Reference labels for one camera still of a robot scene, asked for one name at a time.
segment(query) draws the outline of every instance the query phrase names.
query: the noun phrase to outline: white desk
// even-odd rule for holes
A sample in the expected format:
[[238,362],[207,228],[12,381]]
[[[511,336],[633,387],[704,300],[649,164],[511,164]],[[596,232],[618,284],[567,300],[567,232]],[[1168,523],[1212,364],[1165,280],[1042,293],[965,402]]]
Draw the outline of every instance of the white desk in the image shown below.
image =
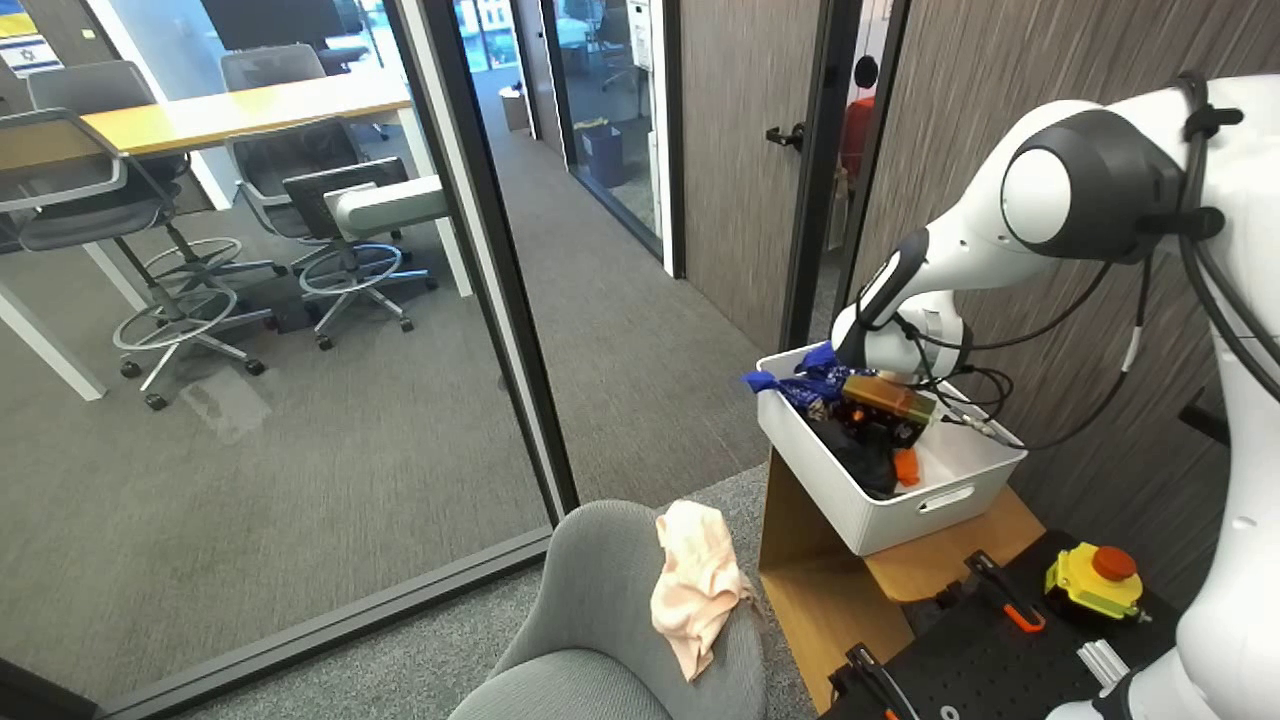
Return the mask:
[[[253,91],[193,97],[168,105],[139,105],[121,111],[84,118],[123,157],[195,153],[244,138],[302,128],[315,121],[396,118],[421,175],[433,153],[418,125],[412,100],[396,75],[326,75],[304,85],[272,85]],[[436,222],[450,271],[459,297],[472,297],[472,275],[459,259],[451,222]],[[88,259],[121,289],[128,309],[144,309],[136,284],[114,263],[100,246],[84,249]],[[100,402],[103,386],[0,284],[0,319],[84,402]]]

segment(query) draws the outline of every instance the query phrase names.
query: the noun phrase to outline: wall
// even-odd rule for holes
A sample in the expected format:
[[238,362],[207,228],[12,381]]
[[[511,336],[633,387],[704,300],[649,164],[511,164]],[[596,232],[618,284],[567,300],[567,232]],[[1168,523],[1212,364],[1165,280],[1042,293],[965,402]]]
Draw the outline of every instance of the wall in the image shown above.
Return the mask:
[[[1126,100],[1182,70],[1280,70],[1280,3],[1265,0],[916,0],[897,74],[855,284],[892,237],[944,213],[1006,128],[1058,97]],[[1029,334],[1063,309],[1092,267],[1059,267],[1019,293],[965,297],[988,342]],[[1081,421],[1120,364],[1137,271],[1059,334],[992,351],[1015,377],[1010,425],[1048,441]],[[1186,604],[1205,581],[1229,452],[1188,431],[1177,409],[1215,386],[1205,316],[1177,259],[1157,267],[1150,349],[1113,414],[1063,449],[1031,456],[1015,488],[1058,530],[1137,549],[1150,581]]]

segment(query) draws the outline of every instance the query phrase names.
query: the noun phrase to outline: table leg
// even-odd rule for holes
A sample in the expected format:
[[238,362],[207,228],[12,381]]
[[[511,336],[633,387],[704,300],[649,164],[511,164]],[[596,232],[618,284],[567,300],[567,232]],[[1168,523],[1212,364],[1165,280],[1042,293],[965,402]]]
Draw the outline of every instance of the table leg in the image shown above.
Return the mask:
[[81,367],[76,355],[0,284],[0,319],[64,381],[73,394],[93,406],[103,402],[103,386]]
[[[426,138],[418,111],[412,111],[412,110],[399,110],[396,121],[399,121],[399,128],[403,128],[403,146],[408,146],[408,157],[412,157],[418,175],[433,175],[436,164],[433,164],[433,148],[429,148],[429,138]],[[436,222],[436,237],[441,237],[441,246],[443,246],[443,259],[450,259],[458,297],[472,297],[472,275],[468,275],[465,254],[458,249],[458,232],[451,232],[451,222],[450,222],[450,218]]]
[[121,263],[110,255],[103,246],[84,246],[88,259],[117,284],[128,309],[150,309],[150,300],[136,293],[136,284],[121,271]]

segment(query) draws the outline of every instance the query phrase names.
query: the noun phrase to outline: yellow object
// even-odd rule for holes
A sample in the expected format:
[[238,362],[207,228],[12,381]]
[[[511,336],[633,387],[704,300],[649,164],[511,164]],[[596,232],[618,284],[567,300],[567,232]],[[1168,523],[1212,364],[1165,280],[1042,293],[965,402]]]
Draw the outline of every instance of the yellow object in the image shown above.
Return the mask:
[[158,157],[304,128],[315,121],[399,118],[408,110],[408,90],[396,79],[319,75],[297,85],[93,111],[84,118],[84,125],[93,125],[123,157]]
[[1058,553],[1046,572],[1046,593],[1058,588],[1068,593],[1072,604],[1113,619],[1137,616],[1137,601],[1146,597],[1146,581],[1137,577],[1127,553],[1101,545]]

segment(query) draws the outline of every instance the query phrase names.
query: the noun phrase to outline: gray carpet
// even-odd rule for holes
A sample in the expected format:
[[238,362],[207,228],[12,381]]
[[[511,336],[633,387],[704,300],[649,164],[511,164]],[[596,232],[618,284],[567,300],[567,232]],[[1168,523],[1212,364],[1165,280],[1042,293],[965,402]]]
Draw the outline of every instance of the gray carpet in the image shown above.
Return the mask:
[[[586,495],[663,503],[764,459],[738,377],[755,349],[567,180],[502,132],[504,198]],[[193,237],[262,237],[186,218]],[[418,255],[450,271],[429,228]],[[103,377],[81,406],[24,345],[0,345],[0,658],[93,699],[234,654],[539,523],[480,309],[408,300],[418,334],[250,334],[272,374],[202,364],[219,406],[154,416],[117,377],[123,300],[84,254],[6,255],[15,289]]]
[[[727,477],[698,502],[727,516],[739,565],[755,577],[762,565],[762,513],[764,513],[764,469]],[[450,716],[498,666],[525,614],[537,601],[539,572],[511,572],[484,588],[472,588],[450,604],[403,616],[381,634],[347,640],[333,654],[302,659],[270,680],[244,686],[229,695],[205,699],[186,720],[327,720],[327,716],[381,716],[381,720],[436,720]],[[767,716],[804,720],[812,703],[800,672],[764,616],[767,654]]]
[[764,459],[739,377],[762,349],[698,289],[667,280],[553,157],[502,121],[476,75],[531,316],[586,495],[663,503]]

